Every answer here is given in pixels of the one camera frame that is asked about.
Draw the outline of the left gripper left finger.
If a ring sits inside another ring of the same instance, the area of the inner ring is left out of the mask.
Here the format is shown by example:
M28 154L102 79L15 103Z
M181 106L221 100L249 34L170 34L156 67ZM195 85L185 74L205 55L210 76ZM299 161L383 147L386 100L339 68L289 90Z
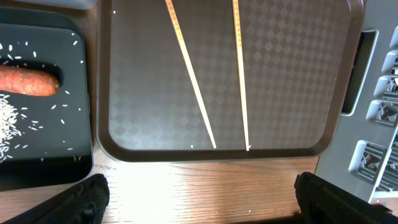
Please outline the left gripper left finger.
M95 174L5 224L100 224L108 204L108 181Z

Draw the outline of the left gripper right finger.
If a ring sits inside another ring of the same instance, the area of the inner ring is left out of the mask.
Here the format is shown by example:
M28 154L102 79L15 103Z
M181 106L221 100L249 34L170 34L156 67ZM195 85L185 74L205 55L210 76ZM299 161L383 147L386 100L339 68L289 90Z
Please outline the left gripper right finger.
M305 223L397 224L385 207L371 205L310 172L298 175L294 188Z

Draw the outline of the grey dishwasher rack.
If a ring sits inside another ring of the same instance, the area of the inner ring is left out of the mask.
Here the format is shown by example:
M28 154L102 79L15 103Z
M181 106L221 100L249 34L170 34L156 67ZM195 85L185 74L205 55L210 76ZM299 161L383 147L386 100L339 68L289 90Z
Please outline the grey dishwasher rack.
M364 7L340 120L315 173L370 202L397 196L397 1Z

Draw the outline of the pile of white rice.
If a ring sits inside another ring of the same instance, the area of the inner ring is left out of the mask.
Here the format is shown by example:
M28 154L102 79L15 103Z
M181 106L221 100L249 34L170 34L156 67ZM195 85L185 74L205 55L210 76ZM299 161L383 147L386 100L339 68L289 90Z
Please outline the pile of white rice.
M68 29L1 25L1 65L55 76L52 96L1 91L1 163L91 154L83 38Z

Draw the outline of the orange carrot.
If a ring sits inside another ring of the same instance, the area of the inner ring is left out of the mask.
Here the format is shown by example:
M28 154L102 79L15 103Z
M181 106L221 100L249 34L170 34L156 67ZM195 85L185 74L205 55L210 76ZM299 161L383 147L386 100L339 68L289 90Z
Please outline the orange carrot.
M46 72L1 65L1 91L29 96L52 96L58 92L58 79Z

